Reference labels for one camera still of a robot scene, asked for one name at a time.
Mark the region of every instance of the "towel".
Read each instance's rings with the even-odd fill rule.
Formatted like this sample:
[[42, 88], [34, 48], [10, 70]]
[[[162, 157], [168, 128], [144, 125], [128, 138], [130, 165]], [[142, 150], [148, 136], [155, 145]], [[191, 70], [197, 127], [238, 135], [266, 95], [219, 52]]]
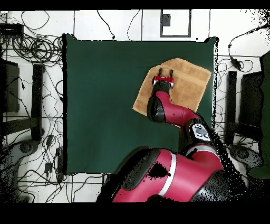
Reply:
[[180, 58], [166, 61], [148, 71], [132, 109], [147, 116], [147, 103], [153, 89], [152, 80], [160, 68], [162, 68], [161, 76], [164, 77], [169, 77], [170, 69], [173, 70], [172, 77], [175, 83], [170, 90], [171, 102], [197, 111], [211, 72]]

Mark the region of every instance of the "green tabletop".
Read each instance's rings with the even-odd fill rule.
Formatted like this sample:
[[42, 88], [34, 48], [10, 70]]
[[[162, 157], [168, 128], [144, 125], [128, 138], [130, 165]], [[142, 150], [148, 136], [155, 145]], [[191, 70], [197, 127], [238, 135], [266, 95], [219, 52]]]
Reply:
[[148, 70], [182, 58], [212, 72], [198, 112], [211, 125], [215, 38], [79, 41], [67, 35], [67, 173], [113, 173], [138, 146], [177, 151], [179, 129], [134, 110]]

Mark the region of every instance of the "silver stripe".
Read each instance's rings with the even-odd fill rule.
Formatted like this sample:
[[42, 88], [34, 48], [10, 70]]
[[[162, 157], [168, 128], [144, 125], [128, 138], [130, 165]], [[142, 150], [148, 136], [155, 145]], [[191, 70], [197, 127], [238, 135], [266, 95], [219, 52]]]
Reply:
[[200, 152], [200, 151], [206, 151], [206, 152], [211, 152], [211, 153], [214, 153], [216, 156], [217, 155], [217, 152], [210, 146], [206, 146], [206, 145], [198, 145], [198, 146], [194, 146], [192, 148], [190, 148], [188, 150], [188, 152], [186, 153], [186, 156], [188, 156], [189, 153], [193, 152], [194, 149], [197, 149], [197, 152]]
[[173, 177], [175, 175], [176, 170], [176, 156], [175, 154], [171, 153], [171, 167], [170, 167], [170, 176], [167, 177], [166, 182], [162, 188], [162, 190], [158, 193], [158, 195], [163, 196], [168, 191], [169, 187], [171, 186]]

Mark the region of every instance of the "black bracket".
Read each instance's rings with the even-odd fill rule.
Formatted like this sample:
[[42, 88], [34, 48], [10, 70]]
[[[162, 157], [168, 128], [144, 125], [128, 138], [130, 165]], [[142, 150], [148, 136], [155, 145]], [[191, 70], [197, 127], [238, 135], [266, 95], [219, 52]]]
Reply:
[[3, 135], [9, 135], [30, 128], [32, 140], [41, 141], [44, 134], [42, 130], [42, 80], [44, 72], [44, 65], [33, 64], [31, 118], [10, 120], [2, 123]]
[[227, 93], [224, 125], [224, 143], [226, 145], [233, 144], [235, 133], [241, 134], [247, 138], [251, 138], [256, 141], [261, 141], [263, 138], [263, 133], [260, 127], [235, 122], [237, 81], [236, 74], [236, 71], [228, 71], [227, 75]]
[[163, 35], [163, 27], [171, 25], [171, 15], [163, 14], [160, 10], [160, 37], [161, 38], [190, 38], [191, 37], [191, 10], [189, 10], [188, 35]]

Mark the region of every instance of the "wire bundle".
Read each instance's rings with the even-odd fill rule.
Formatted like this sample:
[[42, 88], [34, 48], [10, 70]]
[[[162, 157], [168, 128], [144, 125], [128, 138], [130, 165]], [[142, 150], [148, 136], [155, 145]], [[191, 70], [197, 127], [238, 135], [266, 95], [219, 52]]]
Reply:
[[[44, 12], [47, 14], [48, 19], [45, 24], [36, 29], [30, 28], [25, 24], [23, 20], [24, 11], [21, 14], [22, 23], [18, 22], [16, 18], [12, 18], [15, 22], [11, 22], [11, 24], [23, 24], [34, 35], [34, 37], [27, 34], [21, 38], [0, 36], [0, 44], [3, 47], [3, 53], [7, 50], [14, 50], [18, 56], [7, 56], [20, 57], [30, 63], [52, 63], [52, 66], [55, 64], [60, 65], [60, 61], [62, 60], [62, 37], [54, 35], [40, 35], [34, 32], [35, 30], [43, 28], [48, 23], [50, 16], [46, 11]], [[48, 39], [49, 37], [54, 38], [54, 40], [50, 41]]]

